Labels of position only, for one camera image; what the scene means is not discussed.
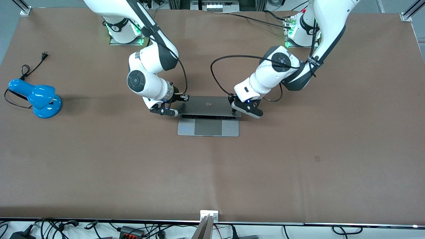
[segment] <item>metal bracket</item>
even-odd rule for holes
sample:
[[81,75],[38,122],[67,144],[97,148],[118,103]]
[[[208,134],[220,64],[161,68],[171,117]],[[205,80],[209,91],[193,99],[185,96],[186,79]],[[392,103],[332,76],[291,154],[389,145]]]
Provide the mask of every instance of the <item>metal bracket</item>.
[[24,11],[21,11],[21,13],[19,13],[19,15],[21,17],[29,17],[29,13],[31,12],[31,6],[28,6],[28,13],[25,13]]
[[218,223],[218,211],[212,211],[212,210],[201,210],[201,212],[200,212],[200,214],[201,214],[201,221],[202,221],[202,219],[205,217],[205,216],[208,216],[208,215],[212,215],[212,219],[213,219],[213,223]]
[[403,22],[411,22],[412,16],[415,15],[423,6],[425,6],[425,0],[415,1],[406,11],[400,13],[400,19]]
[[143,46],[146,47],[147,45],[147,38],[138,36],[136,38],[134,38],[134,40],[130,43],[119,43],[117,41],[115,41],[115,39],[113,37],[110,37],[109,39],[109,45],[111,46]]
[[24,0],[12,0],[12,2],[14,2],[21,9],[20,15],[22,17],[29,16],[31,6],[28,6],[28,4]]

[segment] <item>power cord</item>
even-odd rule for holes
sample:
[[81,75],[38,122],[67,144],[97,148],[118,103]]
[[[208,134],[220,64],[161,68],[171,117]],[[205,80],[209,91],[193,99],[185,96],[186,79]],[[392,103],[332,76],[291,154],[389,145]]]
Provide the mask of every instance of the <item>power cord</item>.
[[283,226],[283,230],[285,231],[286,239],[289,239],[289,236],[288,236],[288,233],[286,232],[286,227],[285,226]]
[[280,88],[280,96],[279,96],[279,98],[277,100],[271,100],[271,99],[266,98],[266,97],[263,97],[263,99],[265,99],[267,101],[270,101],[270,102],[277,102],[277,101],[281,100],[282,99],[282,96],[283,96],[282,83],[279,83],[279,88]]
[[[342,233],[335,231],[335,228],[341,229]],[[360,228],[360,230],[359,231],[356,231],[356,232],[346,232],[343,227],[341,227],[339,225],[333,225],[332,226],[332,231],[335,234],[338,234],[338,235],[341,235],[341,236],[345,236],[345,239],[348,239],[348,235],[357,235],[357,234],[360,234],[363,231],[363,228]]]
[[1,233],[0,239],[4,236],[4,234],[6,233],[7,229],[9,229],[9,225],[8,224],[3,224],[3,225],[0,226],[0,228],[2,228],[2,227],[6,227],[6,228],[4,229],[3,233]]
[[218,229],[216,224],[214,224],[214,227],[217,229],[217,233],[220,236],[220,239],[223,239],[223,237],[221,236],[220,230]]
[[236,228],[234,225],[230,225],[232,227],[233,236],[232,239],[239,239],[238,233],[236,232]]
[[267,24],[267,25],[276,26],[276,27],[280,27],[280,28],[291,29],[291,27],[289,27],[289,26],[283,26],[283,25],[278,25],[278,24],[274,24],[274,23],[269,23],[269,22],[265,22],[265,21],[262,21],[262,20],[252,18],[252,17],[242,16],[242,15],[239,15],[239,14],[232,14],[232,13],[223,13],[223,14],[228,14],[228,15],[237,16],[237,17],[243,17],[243,18],[253,20],[253,21],[256,21],[256,22],[259,22],[259,23],[264,23],[264,24]]
[[[23,65],[21,67],[21,73],[22,73],[22,75],[21,75],[21,77],[19,77],[19,79],[25,81],[27,77],[29,77],[35,70],[37,70],[37,68],[41,65],[41,63],[43,63],[44,60],[46,60],[46,58],[48,56],[49,56],[48,52],[46,52],[46,51],[43,52],[41,54],[41,61],[40,61],[40,63],[38,63],[38,65],[36,67],[34,67],[34,69],[32,69],[32,71],[30,71],[29,65],[27,65],[27,64]],[[13,93],[16,96],[18,96],[18,97],[20,97],[20,98],[22,98],[24,100],[27,100],[26,97],[24,97],[24,96],[22,96],[22,95],[20,95],[20,94],[18,94],[16,92],[13,92],[13,91],[9,90],[9,88],[7,88],[6,91],[4,91],[4,99],[6,100],[7,103],[12,104],[12,105],[17,106],[17,107],[24,108],[24,109],[31,109],[32,108],[32,105],[31,106],[22,106],[22,105],[17,105],[15,103],[11,102],[8,99],[8,97],[6,97],[7,96],[7,92],[11,92],[11,93]]]
[[118,228],[114,227],[114,225],[112,225],[112,223],[109,223],[109,225],[110,225],[111,227],[113,227],[115,230],[118,230]]
[[284,20],[285,20],[285,18],[290,17],[290,16],[286,16],[286,17],[278,17],[278,16],[276,16],[273,12],[271,12],[271,11],[269,11],[269,10],[264,10],[264,12],[269,13],[269,14],[270,14],[270,15],[272,15],[274,18],[276,18],[277,20],[281,20],[281,21],[284,21]]
[[293,66],[290,66],[290,65],[287,65],[287,64],[283,64],[283,63],[280,63],[280,62],[277,62],[277,61],[274,61],[274,60],[270,60],[270,59],[267,59],[267,58],[265,58],[265,57],[258,57],[258,56],[251,56],[251,55],[228,55],[228,56],[224,56],[224,57],[220,57],[220,58],[217,58],[217,59],[215,59],[212,63],[211,63],[211,65],[210,65],[210,69],[211,69],[211,74],[212,74],[212,77],[214,78],[214,80],[215,80],[215,82],[217,83],[217,85],[220,87],[220,89],[224,92],[224,93],[226,93],[226,94],[228,94],[228,95],[232,95],[232,94],[230,94],[228,91],[226,91],[222,86],[221,86],[221,84],[218,82],[218,80],[217,80],[217,78],[215,77],[215,74],[214,74],[214,70],[213,70],[213,65],[214,65],[214,63],[216,63],[217,61],[219,61],[219,60],[222,60],[222,59],[226,59],[226,58],[236,58],[236,57],[244,57],[244,58],[254,58],[254,59],[260,59],[260,60],[267,60],[267,61],[270,61],[270,62],[272,62],[272,63],[274,63],[274,64],[277,64],[277,65],[280,65],[280,66],[283,66],[283,67],[287,67],[287,68],[294,68],[294,69],[298,69],[299,67],[293,67]]
[[305,1],[305,2],[303,2],[302,4],[300,4],[300,5],[296,6],[296,7],[294,7],[293,9],[291,9],[291,11],[293,11],[293,10],[297,9],[299,6],[304,5],[304,4],[306,4],[306,3],[308,3],[308,1]]
[[[317,23],[316,23],[316,19],[315,19],[314,24],[313,24],[312,46],[310,48],[310,55],[309,55],[309,57],[311,57],[311,58],[313,57],[313,51],[314,51],[315,43],[316,43],[316,34],[317,34],[316,28],[317,28]],[[310,73],[312,74],[312,76],[316,77],[316,74],[313,72],[311,63],[309,61],[307,61],[307,64],[309,65]]]
[[99,223],[99,221],[98,220],[96,220],[96,221],[94,221],[94,222],[91,222],[91,223],[89,223],[89,224],[87,224],[85,227],[84,227],[84,229],[86,229],[86,230],[90,230],[90,229],[94,229],[94,232],[96,233],[96,236],[97,236],[97,238],[99,238],[99,239],[102,239],[102,237],[100,237],[100,235],[99,235],[99,232],[97,231],[97,229],[96,229],[96,225],[97,225],[97,223]]

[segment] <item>black cable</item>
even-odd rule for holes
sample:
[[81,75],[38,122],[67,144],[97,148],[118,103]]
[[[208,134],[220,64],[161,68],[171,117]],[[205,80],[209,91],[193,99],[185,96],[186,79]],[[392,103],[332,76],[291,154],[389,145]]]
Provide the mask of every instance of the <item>black cable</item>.
[[278,24],[274,24],[274,23],[269,23],[269,22],[265,22],[265,21],[262,21],[262,20],[252,18],[252,17],[242,16],[242,15],[238,15],[238,14],[231,14],[231,13],[224,13],[224,14],[243,17],[243,18],[250,19],[250,20],[253,20],[253,21],[256,21],[256,22],[259,22],[259,23],[268,24],[268,25],[271,25],[271,26],[276,26],[276,27],[285,28],[285,29],[291,29],[291,27],[289,27],[289,26],[283,26],[283,25],[278,25]]
[[[310,57],[313,57],[313,51],[314,51],[315,43],[316,43],[316,34],[317,34],[317,31],[316,31],[317,26],[316,25],[317,25],[317,23],[316,23],[316,19],[315,19],[314,24],[313,24],[313,36],[312,36],[312,46],[310,48]],[[309,61],[307,61],[307,64],[309,65],[310,73],[312,74],[312,76],[316,77],[316,74],[313,72],[311,63]]]
[[114,227],[114,226],[112,225],[112,223],[110,223],[110,222],[109,222],[109,225],[110,225],[111,227],[113,227],[115,230],[118,230],[118,228]]
[[[341,231],[342,231],[342,233],[335,231],[335,227],[340,228]],[[338,235],[341,235],[341,236],[345,236],[345,239],[348,239],[348,235],[357,235],[357,234],[360,234],[363,231],[363,228],[360,228],[360,230],[359,231],[356,231],[356,232],[346,232],[343,227],[341,227],[339,225],[333,225],[332,226],[332,231],[335,234],[338,234]]]
[[299,6],[301,6],[301,5],[303,5],[303,4],[306,4],[306,3],[308,3],[308,1],[305,1],[305,2],[303,2],[302,4],[300,4],[300,5],[296,6],[296,7],[294,7],[293,9],[291,9],[291,11],[293,11],[293,10],[297,9]]
[[97,237],[99,239],[102,239],[102,237],[100,237],[99,233],[97,232],[97,229],[96,229],[96,226],[95,225],[93,226],[93,229],[94,229],[94,232],[96,233]]
[[45,238],[44,236],[49,236],[49,234],[47,233],[47,232],[50,232],[51,230],[52,230],[52,225],[51,225],[51,223],[50,223],[50,225],[47,227],[47,229],[44,231],[44,233],[43,233],[43,235],[42,235],[42,238]]
[[43,235],[43,225],[44,225],[44,221],[45,219],[43,218],[43,221],[41,222],[41,227],[40,227],[40,235],[41,235],[41,239],[44,239],[44,235]]
[[0,228],[2,228],[2,227],[6,227],[6,228],[4,229],[3,233],[1,233],[0,239],[4,236],[4,234],[6,233],[7,229],[9,229],[9,225],[8,224],[3,224],[3,225],[0,226]]
[[50,222],[50,226],[51,226],[51,228],[50,228],[50,229],[49,229],[49,231],[47,232],[46,239],[48,239],[48,238],[49,238],[50,232],[51,232],[51,230],[54,228],[52,224],[55,224],[55,225],[56,225],[56,223]]
[[230,226],[232,227],[232,232],[233,232],[233,237],[232,239],[239,239],[238,233],[236,232],[236,228],[234,225],[230,224]]
[[266,12],[266,13],[270,13],[274,18],[276,18],[276,19],[278,19],[278,20],[281,20],[281,21],[284,21],[285,20],[285,18],[287,18],[287,17],[290,17],[290,16],[287,16],[287,17],[278,17],[278,16],[276,16],[273,12],[271,12],[271,11],[269,11],[269,10],[264,10],[264,12]]
[[285,226],[283,226],[283,230],[285,231],[286,239],[289,239],[289,236],[288,236],[288,233],[286,232],[286,227]]
[[52,237],[52,239],[54,239],[54,236],[56,235],[56,233],[57,232],[59,232],[61,235],[62,235],[62,239],[64,239],[64,238],[66,238],[66,239],[69,239],[60,229],[59,229],[59,227],[58,226],[56,226],[56,224],[55,223],[52,223],[51,224],[52,225],[52,227],[54,227],[55,229],[56,229],[56,231],[53,233],[53,237]]
[[[141,32],[142,30],[132,21],[130,20],[130,22]],[[147,38],[149,38],[151,41],[156,42],[158,45],[162,46],[163,48],[167,49],[180,63],[181,69],[183,70],[183,75],[184,75],[184,81],[186,83],[186,88],[184,89],[184,92],[182,94],[186,94],[187,92],[187,76],[186,76],[186,71],[184,69],[183,63],[180,61],[179,57],[171,50],[169,49],[167,46],[165,46],[162,43],[159,43],[158,41],[156,41],[155,39],[152,39],[150,36],[145,36]]]
[[275,63],[275,64],[278,64],[278,65],[280,65],[280,66],[282,66],[282,67],[288,67],[288,68],[295,68],[295,69],[298,69],[299,67],[293,67],[293,66],[290,66],[290,65],[287,65],[287,64],[283,64],[283,63],[280,63],[280,62],[277,62],[277,61],[274,61],[274,60],[270,60],[270,59],[267,59],[267,58],[264,58],[264,57],[257,57],[257,56],[251,56],[251,55],[228,55],[228,56],[224,56],[224,57],[220,57],[220,58],[217,58],[217,59],[215,59],[212,63],[211,63],[211,65],[210,65],[210,69],[211,69],[211,74],[212,74],[212,77],[214,78],[214,80],[215,80],[215,82],[217,83],[217,85],[220,87],[220,89],[222,90],[222,91],[224,91],[226,94],[228,94],[228,95],[232,95],[232,94],[230,94],[229,92],[227,92],[221,85],[220,85],[220,83],[218,82],[218,80],[217,80],[217,78],[215,77],[215,74],[214,74],[214,71],[213,71],[213,65],[214,65],[214,63],[216,63],[217,61],[219,61],[219,60],[222,60],[222,59],[226,59],[226,58],[235,58],[235,57],[245,57],[245,58],[254,58],[254,59],[260,59],[260,60],[268,60],[268,61],[270,61],[270,62],[272,62],[272,63]]
[[266,98],[266,97],[263,97],[263,99],[265,99],[267,101],[270,101],[270,102],[277,102],[277,101],[281,100],[282,99],[282,96],[283,96],[282,83],[279,83],[279,87],[280,87],[280,96],[279,96],[279,98],[277,100],[271,100],[271,99]]
[[[41,61],[40,61],[40,63],[38,63],[38,65],[36,66],[36,67],[34,67],[34,69],[32,69],[32,71],[30,71],[30,67],[29,67],[29,65],[27,65],[27,64],[25,64],[25,65],[23,65],[23,66],[21,66],[21,73],[22,73],[22,75],[21,75],[21,77],[19,77],[19,79],[20,80],[23,80],[23,81],[25,81],[26,80],[26,78],[28,77],[28,76],[30,76],[35,70],[37,70],[37,68],[41,65],[41,63],[43,63],[43,61],[47,58],[49,56],[49,54],[47,53],[47,52],[43,52],[42,53],[42,55],[41,55]],[[5,91],[4,91],[4,95],[3,95],[3,97],[4,97],[4,99],[5,99],[5,101],[7,102],[7,103],[9,103],[9,104],[11,104],[11,105],[14,105],[14,106],[17,106],[17,107],[21,107],[21,108],[24,108],[24,109],[31,109],[32,108],[32,105],[31,106],[22,106],[22,105],[17,105],[17,104],[15,104],[15,103],[13,103],[12,101],[10,101],[7,97],[6,97],[6,95],[7,95],[7,92],[8,91],[10,91],[9,90],[9,88],[7,88]],[[20,97],[20,98],[22,98],[22,99],[24,99],[24,100],[27,100],[26,99],[26,97],[24,97],[24,96],[21,96],[21,95],[19,95],[18,93],[15,93],[15,92],[12,92],[13,94],[15,94],[15,95],[17,95],[18,97]]]

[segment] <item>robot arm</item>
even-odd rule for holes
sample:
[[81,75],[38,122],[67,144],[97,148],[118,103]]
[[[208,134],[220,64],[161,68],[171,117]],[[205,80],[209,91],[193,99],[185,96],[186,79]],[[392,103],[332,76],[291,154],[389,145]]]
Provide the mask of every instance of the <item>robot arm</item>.
[[290,91],[303,89],[342,37],[347,17],[359,2],[360,0],[314,0],[308,8],[313,7],[314,17],[321,29],[322,41],[319,47],[306,62],[297,59],[283,46],[270,48],[264,58],[293,68],[279,67],[270,61],[260,62],[255,73],[235,86],[236,95],[229,97],[233,109],[259,119],[263,115],[258,109],[260,99],[273,87],[282,82]]
[[174,69],[179,55],[176,47],[143,5],[138,0],[85,0],[85,3],[94,13],[104,17],[108,27],[114,32],[114,38],[122,36],[122,41],[128,42],[132,36],[129,37],[127,31],[122,28],[132,27],[131,24],[134,23],[140,26],[145,37],[152,40],[152,45],[130,55],[127,84],[134,93],[143,97],[151,112],[177,116],[178,111],[170,109],[171,103],[176,100],[188,101],[189,96],[179,93],[172,83],[156,74]]

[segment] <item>silver laptop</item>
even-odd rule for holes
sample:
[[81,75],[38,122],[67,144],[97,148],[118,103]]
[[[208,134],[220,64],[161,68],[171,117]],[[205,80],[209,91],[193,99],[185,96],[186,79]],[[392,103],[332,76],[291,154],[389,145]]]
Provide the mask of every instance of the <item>silver laptop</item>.
[[232,112],[227,97],[190,96],[178,102],[178,135],[238,137],[242,113]]

